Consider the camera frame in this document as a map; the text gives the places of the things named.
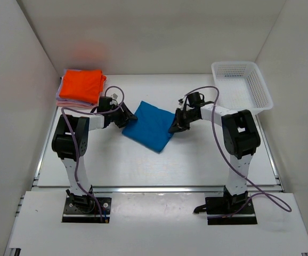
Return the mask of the blue t shirt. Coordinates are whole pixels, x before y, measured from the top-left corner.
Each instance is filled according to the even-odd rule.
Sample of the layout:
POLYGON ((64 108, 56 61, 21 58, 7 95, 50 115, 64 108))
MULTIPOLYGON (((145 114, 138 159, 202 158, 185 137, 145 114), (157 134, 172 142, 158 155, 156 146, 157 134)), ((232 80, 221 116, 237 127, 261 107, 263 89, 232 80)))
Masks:
POLYGON ((141 101, 135 111, 136 121, 130 121, 122 134, 156 153, 162 152, 173 136, 168 132, 175 115, 141 101))

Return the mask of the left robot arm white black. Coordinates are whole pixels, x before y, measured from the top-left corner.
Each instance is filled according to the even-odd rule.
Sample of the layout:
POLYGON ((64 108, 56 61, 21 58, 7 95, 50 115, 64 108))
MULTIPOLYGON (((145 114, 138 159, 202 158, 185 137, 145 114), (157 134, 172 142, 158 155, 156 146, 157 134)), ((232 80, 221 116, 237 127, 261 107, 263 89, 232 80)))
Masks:
POLYGON ((104 207, 94 195, 88 181, 84 155, 88 146, 90 131, 105 129, 111 123, 124 128, 137 121, 124 102, 118 103, 112 97, 103 96, 98 106, 90 112, 62 108, 52 139, 52 150, 64 164, 70 183, 66 190, 70 203, 84 214, 105 213, 104 207))

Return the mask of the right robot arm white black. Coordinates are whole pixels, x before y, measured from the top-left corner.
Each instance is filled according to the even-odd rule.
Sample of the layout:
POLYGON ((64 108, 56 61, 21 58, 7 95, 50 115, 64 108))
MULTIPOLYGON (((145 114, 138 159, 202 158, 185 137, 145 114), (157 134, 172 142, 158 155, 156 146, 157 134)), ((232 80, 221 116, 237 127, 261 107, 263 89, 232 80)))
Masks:
POLYGON ((180 107, 169 128, 169 133, 179 133, 190 129, 190 123, 205 120, 222 128, 223 143, 230 159, 229 175, 224 185, 221 207, 227 213, 236 213, 248 198, 247 177, 249 166, 261 139, 253 116, 249 110, 234 111, 218 106, 213 101, 205 101, 203 94, 193 92, 179 100, 180 107))

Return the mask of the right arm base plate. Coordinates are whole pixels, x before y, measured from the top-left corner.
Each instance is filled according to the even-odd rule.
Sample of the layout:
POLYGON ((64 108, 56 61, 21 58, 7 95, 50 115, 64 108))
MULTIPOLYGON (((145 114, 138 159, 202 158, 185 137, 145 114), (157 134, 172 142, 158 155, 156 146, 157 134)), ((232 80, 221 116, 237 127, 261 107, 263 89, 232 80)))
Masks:
POLYGON ((253 203, 242 202, 230 205, 229 199, 205 197, 205 203, 194 208, 193 214, 206 213, 211 225, 256 225, 258 224, 253 203))

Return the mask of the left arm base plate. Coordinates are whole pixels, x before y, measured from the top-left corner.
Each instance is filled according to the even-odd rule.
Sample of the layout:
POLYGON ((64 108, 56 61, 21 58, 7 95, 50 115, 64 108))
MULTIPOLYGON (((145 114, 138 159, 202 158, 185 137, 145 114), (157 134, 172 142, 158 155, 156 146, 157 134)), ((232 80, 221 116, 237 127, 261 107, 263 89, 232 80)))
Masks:
POLYGON ((69 197, 66 198, 62 222, 64 223, 100 223, 107 224, 110 222, 110 213, 112 198, 97 197, 101 207, 101 213, 98 206, 95 206, 95 201, 90 202, 90 206, 79 206, 73 203, 69 197))

